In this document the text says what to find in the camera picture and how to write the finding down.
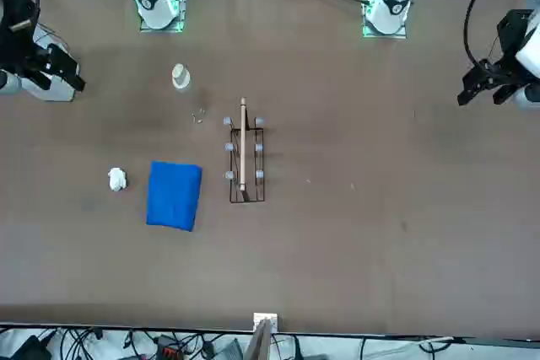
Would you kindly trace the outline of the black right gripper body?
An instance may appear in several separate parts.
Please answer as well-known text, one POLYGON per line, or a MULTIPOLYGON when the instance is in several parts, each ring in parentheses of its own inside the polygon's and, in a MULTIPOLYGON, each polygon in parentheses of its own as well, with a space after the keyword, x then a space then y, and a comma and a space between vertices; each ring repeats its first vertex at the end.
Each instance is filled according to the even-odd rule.
POLYGON ((51 62, 53 46, 55 44, 47 44, 45 47, 37 44, 18 45, 16 47, 16 74, 27 78, 34 73, 54 74, 51 62))

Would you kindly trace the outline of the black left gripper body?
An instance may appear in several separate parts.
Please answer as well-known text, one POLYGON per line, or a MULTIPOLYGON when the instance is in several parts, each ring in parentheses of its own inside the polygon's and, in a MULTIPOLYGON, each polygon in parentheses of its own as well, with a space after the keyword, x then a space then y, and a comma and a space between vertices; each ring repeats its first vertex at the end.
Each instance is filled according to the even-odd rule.
POLYGON ((503 55, 498 61, 484 58, 480 62, 486 81, 494 87, 506 84, 527 84, 527 70, 513 57, 503 55))

